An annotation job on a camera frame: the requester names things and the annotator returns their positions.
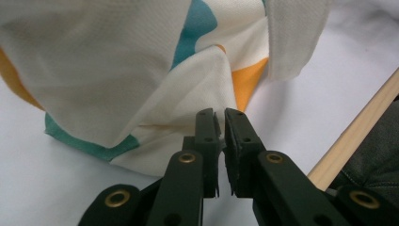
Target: wooden stick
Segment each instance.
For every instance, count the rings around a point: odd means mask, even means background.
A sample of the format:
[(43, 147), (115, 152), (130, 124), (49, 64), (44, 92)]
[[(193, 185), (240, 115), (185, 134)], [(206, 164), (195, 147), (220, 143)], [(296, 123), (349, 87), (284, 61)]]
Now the wooden stick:
[(398, 93), (399, 68), (360, 111), (308, 174), (309, 179), (319, 189), (326, 190), (328, 188)]

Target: gray cloth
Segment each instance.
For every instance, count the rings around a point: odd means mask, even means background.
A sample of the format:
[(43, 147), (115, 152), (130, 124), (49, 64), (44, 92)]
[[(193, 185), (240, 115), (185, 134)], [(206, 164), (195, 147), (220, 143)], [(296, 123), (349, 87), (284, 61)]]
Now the gray cloth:
[(399, 209), (399, 101), (393, 102), (330, 188), (362, 186)]

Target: orange pattern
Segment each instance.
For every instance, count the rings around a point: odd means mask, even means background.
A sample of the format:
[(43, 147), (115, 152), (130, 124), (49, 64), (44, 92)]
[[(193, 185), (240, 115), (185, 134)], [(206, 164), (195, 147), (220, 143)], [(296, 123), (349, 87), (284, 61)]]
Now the orange pattern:
[(43, 109), (39, 103), (35, 100), (35, 98), (30, 95), (30, 93), (26, 90), (24, 85), (21, 83), (21, 80), (18, 76), (17, 70), (12, 65), (11, 61), (9, 61), (8, 57), (4, 53), (3, 49), (0, 48), (0, 75), (3, 77), (4, 81), (8, 85), (8, 87), (19, 97), (27, 101), (28, 103)]
[(232, 84), (238, 110), (246, 110), (249, 99), (258, 85), (268, 59), (268, 57), (264, 58), (254, 65), (232, 72)]

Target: white fabric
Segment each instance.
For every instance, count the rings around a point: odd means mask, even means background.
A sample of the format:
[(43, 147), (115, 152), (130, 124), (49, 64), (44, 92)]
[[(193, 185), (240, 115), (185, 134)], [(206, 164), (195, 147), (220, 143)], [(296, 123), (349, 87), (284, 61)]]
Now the white fabric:
[(145, 106), (151, 111), (143, 110), (148, 112), (147, 121), (161, 126), (138, 126), (132, 135), (142, 145), (114, 158), (111, 164), (163, 175), (171, 156), (182, 149), (183, 137), (194, 136), (197, 109), (212, 107), (223, 119), (226, 107), (236, 108), (227, 61), (226, 55), (213, 46), (172, 70), (148, 101), (152, 105)]
[(269, 32), (262, 1), (204, 2), (213, 10), (217, 28), (197, 41), (197, 51), (210, 45), (222, 45), (232, 71), (256, 64), (269, 56)]
[[(267, 13), (261, 0), (205, 0), (217, 26), (196, 41), (192, 57), (170, 70), (190, 2), (200, 1), (0, 0), (0, 47), (26, 89), (68, 134), (110, 148), (134, 131), (140, 148), (113, 163), (161, 174), (168, 160), (150, 152), (165, 137), (153, 131), (143, 142), (138, 126), (192, 126), (195, 113), (207, 107), (222, 118), (221, 109), (236, 108), (231, 71), (269, 57), (269, 50), (272, 78), (297, 76), (330, 0), (267, 0)], [(174, 147), (165, 156), (178, 151)], [(132, 152), (149, 156), (132, 161)], [(144, 164), (160, 159), (160, 168)]]
[(266, 0), (269, 18), (269, 76), (289, 79), (308, 63), (326, 24), (332, 0)]

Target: brass screw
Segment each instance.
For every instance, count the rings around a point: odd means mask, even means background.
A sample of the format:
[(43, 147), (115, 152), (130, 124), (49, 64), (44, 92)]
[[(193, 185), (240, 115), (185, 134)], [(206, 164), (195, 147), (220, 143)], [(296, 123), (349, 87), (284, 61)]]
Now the brass screw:
[(267, 161), (269, 161), (271, 163), (281, 163), (283, 158), (279, 154), (269, 153), (266, 156), (266, 159), (267, 159)]
[(196, 156), (191, 153), (184, 153), (179, 156), (179, 161), (183, 163), (191, 163), (196, 160)]
[[(113, 200), (113, 198), (115, 198), (116, 196), (119, 196), (119, 195), (122, 196), (122, 199), (117, 199), (116, 201)], [(120, 207), (120, 206), (124, 205), (125, 203), (127, 203), (129, 201), (129, 199), (130, 199), (129, 191), (127, 191), (125, 189), (119, 189), (119, 190), (112, 192), (105, 198), (105, 205), (108, 207), (111, 207), (111, 208)]]
[(354, 190), (349, 193), (349, 197), (353, 202), (366, 207), (368, 209), (378, 209), (380, 204), (379, 201), (373, 196), (367, 194), (364, 191)]

